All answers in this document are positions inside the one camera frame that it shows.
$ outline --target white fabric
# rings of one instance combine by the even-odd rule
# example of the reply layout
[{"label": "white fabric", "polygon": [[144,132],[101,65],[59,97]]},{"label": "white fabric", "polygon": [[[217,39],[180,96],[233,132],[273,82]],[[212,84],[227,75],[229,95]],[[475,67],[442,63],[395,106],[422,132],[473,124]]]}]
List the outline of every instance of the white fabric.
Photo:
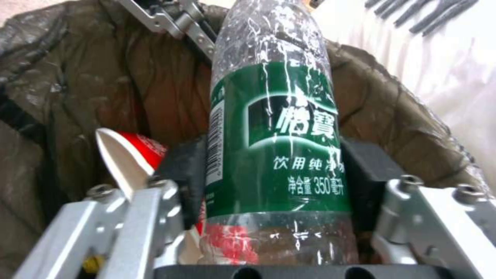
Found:
[{"label": "white fabric", "polygon": [[480,0],[433,36],[408,29],[434,10],[432,1],[396,29],[393,22],[408,3],[387,20],[367,10],[365,0],[326,0],[313,16],[324,36],[364,49],[415,93],[452,130],[476,158],[496,192],[496,1]]}]

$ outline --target transparent plastic bottle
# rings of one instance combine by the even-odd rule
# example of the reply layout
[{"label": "transparent plastic bottle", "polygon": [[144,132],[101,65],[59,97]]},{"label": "transparent plastic bottle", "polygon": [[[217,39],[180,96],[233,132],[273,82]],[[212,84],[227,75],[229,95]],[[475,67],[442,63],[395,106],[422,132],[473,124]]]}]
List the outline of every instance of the transparent plastic bottle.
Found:
[{"label": "transparent plastic bottle", "polygon": [[301,0],[238,0],[211,86],[200,262],[358,262],[329,60]]}]

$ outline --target hole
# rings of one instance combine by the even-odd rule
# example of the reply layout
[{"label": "hole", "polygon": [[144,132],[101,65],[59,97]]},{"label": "hole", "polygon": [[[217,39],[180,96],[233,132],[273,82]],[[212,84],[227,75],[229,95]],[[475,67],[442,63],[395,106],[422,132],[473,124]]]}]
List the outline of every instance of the hole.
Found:
[{"label": "hole", "polygon": [[466,186],[463,186],[463,190],[469,192],[469,193],[475,193],[477,190],[474,189],[474,187],[472,186],[469,186],[469,185],[466,185]]},{"label": "hole", "polygon": [[241,268],[233,274],[233,279],[262,279],[260,273],[253,268]]},{"label": "hole", "polygon": [[347,269],[345,279],[375,279],[375,276],[364,268],[352,267]]},{"label": "hole", "polygon": [[96,188],[96,192],[98,194],[101,194],[101,193],[105,192],[106,190],[107,190],[107,187],[105,187],[104,185],[98,186],[98,188]]},{"label": "hole", "polygon": [[408,181],[408,182],[416,182],[415,177],[413,177],[411,175],[406,176],[405,177],[405,180]]}]

